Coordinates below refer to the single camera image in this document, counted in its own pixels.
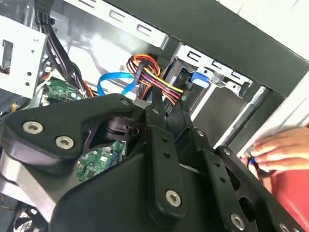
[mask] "red wire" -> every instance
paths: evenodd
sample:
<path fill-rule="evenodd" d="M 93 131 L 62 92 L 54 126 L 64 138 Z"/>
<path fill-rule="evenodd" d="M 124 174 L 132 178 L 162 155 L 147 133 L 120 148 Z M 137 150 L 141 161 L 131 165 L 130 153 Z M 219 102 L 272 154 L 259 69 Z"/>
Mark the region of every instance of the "red wire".
<path fill-rule="evenodd" d="M 179 99 L 179 96 L 177 96 L 175 93 L 171 92 L 169 89 L 167 89 L 164 85 L 158 83 L 158 82 L 155 82 L 154 80 L 152 80 L 151 78 L 149 78 L 148 76 L 146 75 L 143 75 L 142 76 L 150 83 L 152 83 L 153 85 L 156 85 L 158 86 L 160 89 L 162 89 L 163 91 L 165 91 L 167 94 L 170 94 L 172 95 L 173 97 L 175 97 L 176 99 Z"/>

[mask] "black wire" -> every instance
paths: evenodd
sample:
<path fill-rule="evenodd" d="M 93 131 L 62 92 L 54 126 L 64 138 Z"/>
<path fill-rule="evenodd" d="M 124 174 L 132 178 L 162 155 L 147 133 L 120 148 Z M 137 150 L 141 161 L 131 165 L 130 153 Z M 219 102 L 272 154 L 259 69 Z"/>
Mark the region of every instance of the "black wire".
<path fill-rule="evenodd" d="M 67 52 L 61 45 L 59 39 L 51 25 L 50 15 L 43 14 L 35 7 L 35 21 L 39 31 L 47 35 L 47 54 L 52 66 L 60 73 L 68 84 L 74 88 L 85 92 L 90 97 L 90 93 L 86 91 L 86 86 L 82 79 L 81 71 L 78 66 L 71 62 Z"/>

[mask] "red shirt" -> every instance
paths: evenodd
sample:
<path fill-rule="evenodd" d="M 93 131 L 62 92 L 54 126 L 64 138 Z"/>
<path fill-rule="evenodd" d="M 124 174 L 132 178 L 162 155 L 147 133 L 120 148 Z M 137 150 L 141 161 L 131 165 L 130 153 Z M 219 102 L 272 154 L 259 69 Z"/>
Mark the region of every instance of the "red shirt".
<path fill-rule="evenodd" d="M 309 170 L 274 174 L 271 185 L 273 196 L 309 232 Z"/>

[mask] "black panel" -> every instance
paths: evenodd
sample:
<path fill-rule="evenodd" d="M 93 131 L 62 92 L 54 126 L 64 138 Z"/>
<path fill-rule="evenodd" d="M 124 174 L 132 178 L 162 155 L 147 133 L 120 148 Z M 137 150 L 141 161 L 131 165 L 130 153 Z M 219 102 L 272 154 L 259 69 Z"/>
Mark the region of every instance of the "black panel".
<path fill-rule="evenodd" d="M 256 133 L 256 131 L 281 105 L 284 99 L 285 98 L 283 96 L 272 92 L 261 104 L 255 114 L 253 114 L 253 116 L 243 126 L 228 147 L 237 154 L 248 142 L 248 140 Z"/>
<path fill-rule="evenodd" d="M 215 0 L 109 0 L 287 97 L 309 63 Z"/>

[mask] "yellow wire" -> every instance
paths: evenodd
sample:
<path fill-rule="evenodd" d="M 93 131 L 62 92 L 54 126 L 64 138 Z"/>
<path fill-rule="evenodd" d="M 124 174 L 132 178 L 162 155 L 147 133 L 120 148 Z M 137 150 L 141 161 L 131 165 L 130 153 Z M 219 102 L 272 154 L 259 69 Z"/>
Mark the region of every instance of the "yellow wire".
<path fill-rule="evenodd" d="M 16 103 L 14 103 L 14 104 L 12 105 L 11 113 L 14 113 L 14 112 L 16 112 Z"/>
<path fill-rule="evenodd" d="M 146 71 L 149 75 L 151 75 L 154 79 L 160 81 L 161 83 L 167 85 L 168 87 L 172 88 L 172 89 L 175 90 L 175 91 L 178 91 L 178 92 L 183 93 L 183 90 L 181 90 L 181 89 L 179 89 L 179 88 L 176 88 L 175 86 L 172 86 L 171 84 L 169 84 L 169 83 L 165 82 L 164 80 L 160 79 L 159 77 L 155 76 L 149 69 L 147 69 L 147 68 L 144 68 L 144 69 L 145 69 L 145 71 Z"/>

